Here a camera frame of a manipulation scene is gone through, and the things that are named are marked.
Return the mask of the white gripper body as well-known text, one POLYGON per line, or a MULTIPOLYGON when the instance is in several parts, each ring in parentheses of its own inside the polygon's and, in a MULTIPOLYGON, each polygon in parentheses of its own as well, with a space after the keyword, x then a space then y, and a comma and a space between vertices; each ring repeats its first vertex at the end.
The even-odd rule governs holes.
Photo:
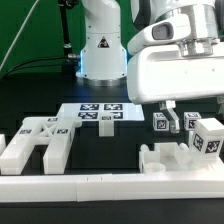
POLYGON ((143 49, 128 63, 127 90, 135 104, 224 95, 224 44, 205 57, 182 57, 177 45, 143 49))

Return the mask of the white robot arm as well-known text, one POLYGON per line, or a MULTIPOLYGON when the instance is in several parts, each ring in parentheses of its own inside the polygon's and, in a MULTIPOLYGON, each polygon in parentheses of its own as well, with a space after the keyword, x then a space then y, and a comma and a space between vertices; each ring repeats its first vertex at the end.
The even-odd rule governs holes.
POLYGON ((77 78, 90 85, 127 81, 135 104, 158 103, 179 131, 180 100, 215 97, 224 113, 224 42, 218 9, 224 0, 130 0, 138 33, 121 45, 120 7, 115 0, 81 0, 86 44, 77 78))

